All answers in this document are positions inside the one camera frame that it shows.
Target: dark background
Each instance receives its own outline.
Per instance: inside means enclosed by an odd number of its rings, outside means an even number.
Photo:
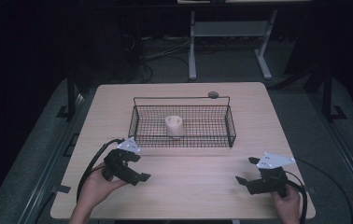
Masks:
[[[126,53],[121,33],[136,35],[138,29],[156,38],[189,33],[189,12],[142,12],[136,27],[134,13],[60,10],[76,5],[78,1],[0,1],[0,185],[67,72],[74,73],[83,93],[102,83],[124,83],[134,76],[130,68],[139,48]],[[353,1],[315,1],[306,20],[290,19],[301,13],[279,11],[272,33],[273,39],[297,40],[286,72],[324,63],[353,99]]]

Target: floor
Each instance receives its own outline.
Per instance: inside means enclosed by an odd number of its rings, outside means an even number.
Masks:
[[[260,39],[223,39],[201,42],[196,55],[197,79],[189,80],[186,48],[172,54],[163,53],[166,49],[181,46],[184,40],[146,40],[146,55],[162,52],[162,57],[137,66],[134,70],[136,76],[130,83],[262,82],[270,87],[289,77],[283,72],[293,42],[270,42],[265,59],[273,78],[266,80],[261,76],[253,52]],[[334,80],[332,104],[339,105],[347,119],[329,123],[320,112],[321,90],[317,93],[304,91],[307,78],[303,77],[282,90],[268,91],[290,148],[294,156],[302,160],[298,165],[317,210],[316,216],[306,223],[352,223],[353,103],[346,89]],[[66,118],[57,118],[60,108],[67,105],[66,80],[60,83],[0,188],[0,224],[67,223],[67,220],[53,219],[49,210],[53,192],[62,181],[95,91],[93,86],[78,96],[77,113],[66,121]],[[170,223],[166,220],[136,222]],[[91,223],[113,221],[92,220]],[[171,223],[232,222],[193,220]],[[241,220],[241,223],[279,223],[279,220]]]

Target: hand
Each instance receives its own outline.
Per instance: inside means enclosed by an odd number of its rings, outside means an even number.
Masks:
[[[103,166],[105,165],[102,162],[95,167],[93,169],[94,172],[92,172],[84,182],[78,199],[78,204],[72,213],[69,223],[87,223],[90,214],[92,213],[92,209],[96,205],[105,200],[115,189],[127,185],[127,183],[122,180],[112,181],[113,177],[109,180],[104,179],[102,176],[102,170],[104,168],[100,168]]]
[[[300,195],[290,185],[285,185],[285,188],[287,192],[285,198],[281,198],[278,192],[271,192],[275,209],[283,224],[299,224]]]

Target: table in background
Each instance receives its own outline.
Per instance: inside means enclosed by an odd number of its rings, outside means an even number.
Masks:
[[[115,138],[127,138],[134,97],[230,96],[236,139],[233,147],[142,147],[129,166],[151,178],[113,192],[92,212],[110,219],[264,219],[277,218],[270,194],[250,195],[235,176],[258,179],[248,157],[264,152],[292,157],[267,90],[261,83],[185,83],[105,85],[98,88],[81,130],[63,186],[51,208],[54,218],[70,218],[78,182],[98,149]],[[100,163],[108,150],[98,160]],[[296,164],[285,167],[301,177]],[[315,215],[309,198],[307,217]]]

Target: wire basket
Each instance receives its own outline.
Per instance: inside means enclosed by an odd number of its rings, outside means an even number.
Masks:
[[[159,99],[177,100],[183,104],[186,100],[209,97],[135,97],[130,124],[129,137],[141,147],[232,147],[236,134],[232,110],[229,105],[137,105],[136,101],[156,101]],[[183,120],[184,135],[167,135],[165,118],[180,116]]]

